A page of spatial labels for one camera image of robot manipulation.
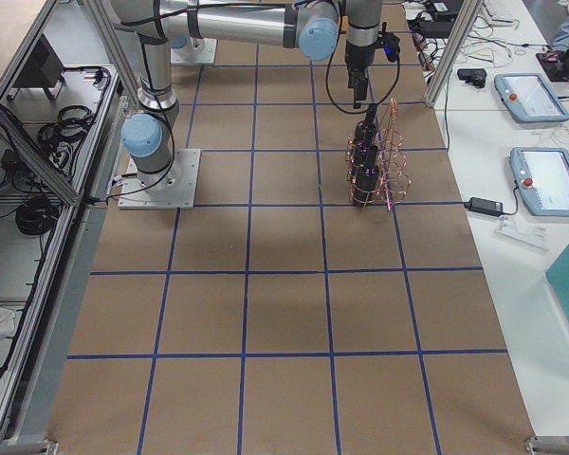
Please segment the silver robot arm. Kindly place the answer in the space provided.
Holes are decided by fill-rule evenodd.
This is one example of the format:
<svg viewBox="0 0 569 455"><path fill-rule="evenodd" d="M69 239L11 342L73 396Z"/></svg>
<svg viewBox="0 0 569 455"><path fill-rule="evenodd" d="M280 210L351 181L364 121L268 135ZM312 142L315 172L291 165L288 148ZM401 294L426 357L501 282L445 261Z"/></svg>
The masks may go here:
<svg viewBox="0 0 569 455"><path fill-rule="evenodd" d="M319 62L333 56L340 25L348 24L345 63L353 103L366 99L368 68L382 48L397 61L399 44L385 30L379 1L114 1L123 27L138 37L141 75L140 113L124 122L121 139L137 167L139 194L159 208L177 199L180 188L195 189L196 172L187 172L174 145L179 101L173 90L171 51L203 40L225 40L297 48Z"/></svg>
<svg viewBox="0 0 569 455"><path fill-rule="evenodd" d="M179 54L195 54L205 47L205 40L188 35L178 35L170 40L171 49Z"/></svg>

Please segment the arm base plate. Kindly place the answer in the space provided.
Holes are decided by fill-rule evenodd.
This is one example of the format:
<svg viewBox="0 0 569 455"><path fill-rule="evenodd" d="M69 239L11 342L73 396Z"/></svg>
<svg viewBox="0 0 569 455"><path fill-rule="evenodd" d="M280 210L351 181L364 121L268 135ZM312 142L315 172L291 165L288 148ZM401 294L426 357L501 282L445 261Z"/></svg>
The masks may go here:
<svg viewBox="0 0 569 455"><path fill-rule="evenodd" d="M160 177L142 173L138 178L137 166L129 159L127 172L134 176L123 181L123 196L119 198L121 209L192 209L195 199L198 171L200 167L200 149L178 149L174 165L168 175L149 190Z"/></svg>
<svg viewBox="0 0 569 455"><path fill-rule="evenodd" d="M195 54L179 54L171 49L171 65L173 66L202 66L213 65L216 55L217 41L204 39L205 47Z"/></svg>

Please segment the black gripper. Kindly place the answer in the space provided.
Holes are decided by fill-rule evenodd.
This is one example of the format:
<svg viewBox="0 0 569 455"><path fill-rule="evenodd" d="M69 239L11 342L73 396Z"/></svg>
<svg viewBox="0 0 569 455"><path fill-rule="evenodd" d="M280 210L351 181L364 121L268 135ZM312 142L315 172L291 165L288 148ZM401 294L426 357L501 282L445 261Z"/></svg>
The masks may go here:
<svg viewBox="0 0 569 455"><path fill-rule="evenodd" d="M374 21L360 25L348 21L345 46L345 63L348 87L353 88L353 108L360 109L367 95L367 68L374 62L375 52L384 50L389 62L399 59L400 39L387 30L386 22Z"/></svg>

